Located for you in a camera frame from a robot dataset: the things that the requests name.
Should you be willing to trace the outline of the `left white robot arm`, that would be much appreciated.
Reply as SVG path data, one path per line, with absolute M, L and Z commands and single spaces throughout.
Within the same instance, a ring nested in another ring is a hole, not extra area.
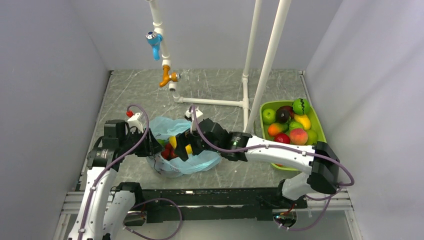
M 114 240 L 128 211 L 144 203 L 140 184 L 122 182 L 108 205 L 120 164 L 127 155 L 149 157 L 162 150 L 140 120 L 108 120 L 103 129 L 87 155 L 86 186 L 69 240 Z

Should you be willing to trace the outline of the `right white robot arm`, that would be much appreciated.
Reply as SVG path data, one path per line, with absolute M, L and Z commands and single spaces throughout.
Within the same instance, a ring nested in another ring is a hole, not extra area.
M 192 122 L 190 128 L 170 137 L 169 142 L 183 161 L 211 151 L 233 162 L 268 162 L 300 171 L 279 183 L 275 200 L 282 208 L 313 191 L 333 195 L 339 187 L 340 161 L 325 142 L 314 146 L 274 142 L 246 132 L 227 131 L 209 118 Z

